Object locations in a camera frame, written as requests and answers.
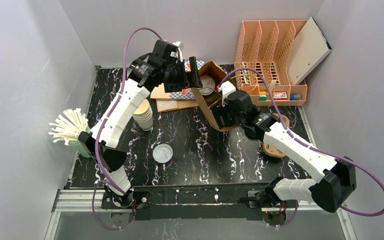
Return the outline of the brown paper bag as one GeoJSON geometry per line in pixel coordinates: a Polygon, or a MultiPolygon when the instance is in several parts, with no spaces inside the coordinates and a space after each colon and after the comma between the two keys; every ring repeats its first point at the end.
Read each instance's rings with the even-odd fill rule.
{"type": "MultiPolygon", "coordinates": [[[[227,76],[227,73],[214,61],[206,62],[199,70],[199,77],[209,76],[213,78],[216,85],[218,85],[224,77],[227,76]]],[[[237,124],[232,126],[219,127],[216,121],[216,118],[213,115],[211,110],[212,106],[216,106],[221,103],[222,96],[215,90],[210,95],[202,95],[198,88],[190,88],[191,92],[194,95],[196,102],[202,113],[204,114],[206,120],[215,130],[219,132],[227,132],[229,130],[239,127],[237,124]]]]}

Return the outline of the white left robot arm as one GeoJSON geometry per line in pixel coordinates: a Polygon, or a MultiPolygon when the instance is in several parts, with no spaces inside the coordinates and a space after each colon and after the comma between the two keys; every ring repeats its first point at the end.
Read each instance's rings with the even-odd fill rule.
{"type": "Polygon", "coordinates": [[[119,196],[131,188],[124,169],[127,154],[119,150],[119,140],[140,104],[154,88],[164,86],[167,93],[202,88],[194,56],[188,59],[190,70],[177,43],[157,40],[152,52],[135,59],[123,68],[123,80],[109,107],[89,131],[82,131],[78,140],[99,165],[108,186],[119,196]]]}

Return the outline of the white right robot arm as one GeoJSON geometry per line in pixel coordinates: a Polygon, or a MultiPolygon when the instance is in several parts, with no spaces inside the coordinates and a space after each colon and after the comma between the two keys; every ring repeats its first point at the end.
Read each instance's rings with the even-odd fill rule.
{"type": "Polygon", "coordinates": [[[260,111],[249,94],[237,90],[231,82],[222,83],[216,90],[221,102],[211,110],[220,127],[240,126],[249,139],[275,147],[311,176],[295,180],[277,177],[250,200],[272,206],[289,200],[307,201],[334,213],[356,189],[352,164],[312,150],[312,145],[284,128],[278,116],[260,111]]]}

